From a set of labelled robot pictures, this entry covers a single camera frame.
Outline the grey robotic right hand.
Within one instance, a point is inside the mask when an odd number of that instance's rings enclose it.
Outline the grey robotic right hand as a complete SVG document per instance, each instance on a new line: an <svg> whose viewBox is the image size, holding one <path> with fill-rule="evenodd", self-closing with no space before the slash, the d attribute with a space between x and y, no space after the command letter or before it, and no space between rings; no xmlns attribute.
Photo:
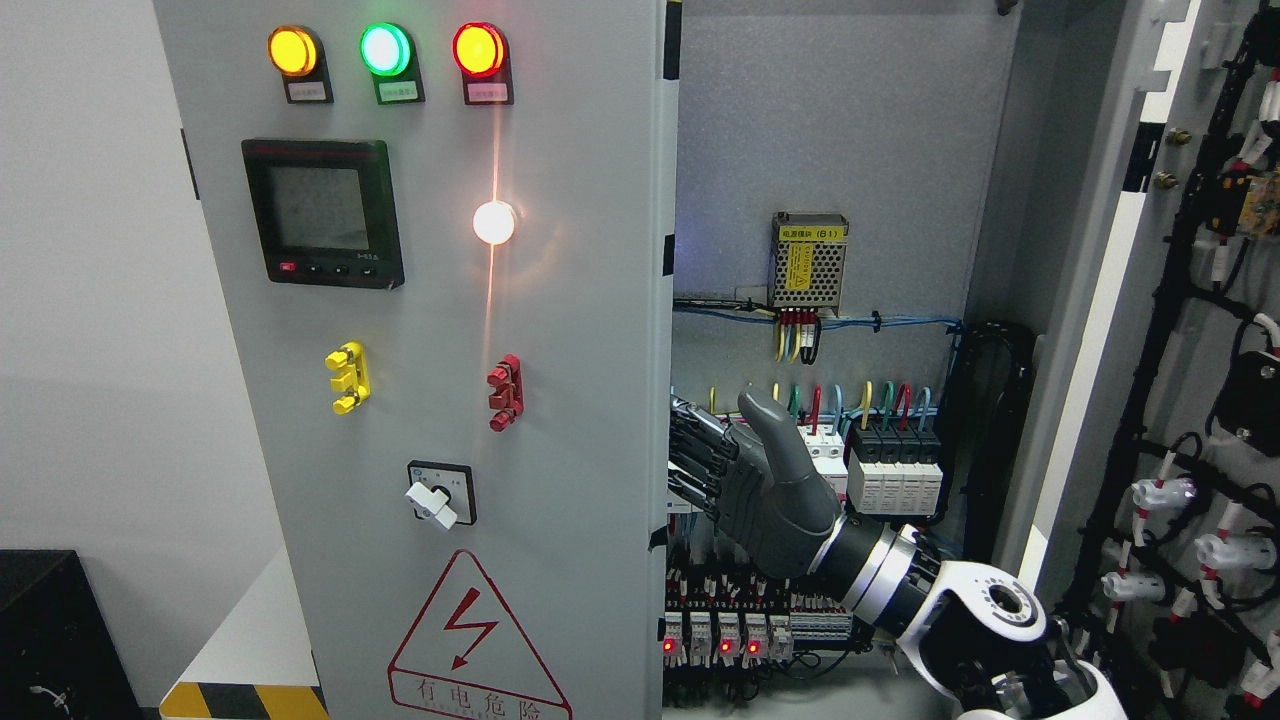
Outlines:
<svg viewBox="0 0 1280 720"><path fill-rule="evenodd" d="M797 427L769 392L739 396L745 424L728 427L698 405L669 398L668 488L700 509L760 571L815 571L841 510Z"/></svg>

